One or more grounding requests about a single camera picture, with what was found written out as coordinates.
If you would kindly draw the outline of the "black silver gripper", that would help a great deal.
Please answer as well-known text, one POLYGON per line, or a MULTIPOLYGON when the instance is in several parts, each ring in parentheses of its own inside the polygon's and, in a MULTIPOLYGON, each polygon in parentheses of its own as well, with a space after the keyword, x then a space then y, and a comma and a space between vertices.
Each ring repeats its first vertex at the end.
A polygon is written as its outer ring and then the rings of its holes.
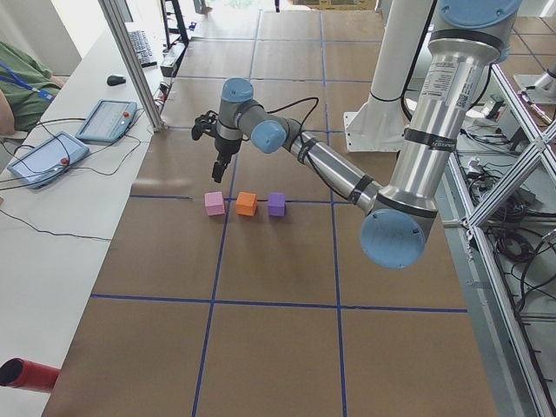
POLYGON ((214 162, 212 178, 221 182, 233 155, 239 152, 242 143, 241 133, 216 133, 215 148, 218 151, 214 162))

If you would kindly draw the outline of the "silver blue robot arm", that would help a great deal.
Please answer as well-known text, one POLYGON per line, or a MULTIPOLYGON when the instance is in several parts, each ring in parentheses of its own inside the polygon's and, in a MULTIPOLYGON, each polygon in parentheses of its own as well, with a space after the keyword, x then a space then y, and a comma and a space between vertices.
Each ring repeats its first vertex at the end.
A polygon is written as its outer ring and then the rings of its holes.
POLYGON ((216 182, 244 142, 265 154, 284 149, 338 196, 364 213, 359 239, 373 263, 403 269, 423 255, 438 209, 434 196, 483 71, 501 61, 520 8, 517 1, 439 1, 428 42, 432 60, 401 138, 391 176, 371 175, 308 133, 302 122, 274 115, 239 77, 222 86, 206 132, 218 156, 216 182))

